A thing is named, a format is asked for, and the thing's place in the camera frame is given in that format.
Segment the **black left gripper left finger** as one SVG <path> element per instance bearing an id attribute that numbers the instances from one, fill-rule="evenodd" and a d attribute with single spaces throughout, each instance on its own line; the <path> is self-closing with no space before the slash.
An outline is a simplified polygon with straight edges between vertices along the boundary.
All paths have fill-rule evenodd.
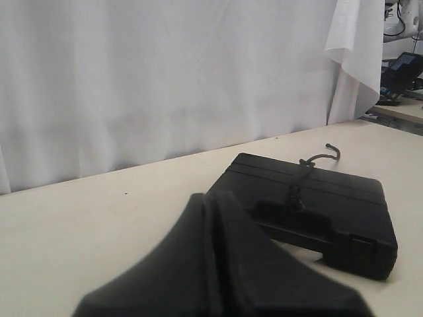
<path id="1" fill-rule="evenodd" d="M 85 295 L 74 316 L 222 316 L 208 198 L 194 194 L 139 263 Z"/>

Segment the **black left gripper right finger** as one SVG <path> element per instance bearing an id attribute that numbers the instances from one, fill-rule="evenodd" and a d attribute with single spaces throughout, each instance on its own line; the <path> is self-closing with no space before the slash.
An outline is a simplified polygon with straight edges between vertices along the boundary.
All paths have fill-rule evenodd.
<path id="1" fill-rule="evenodd" d="M 231 193 L 210 207 L 224 316 L 373 316 L 359 292 L 276 246 Z"/>

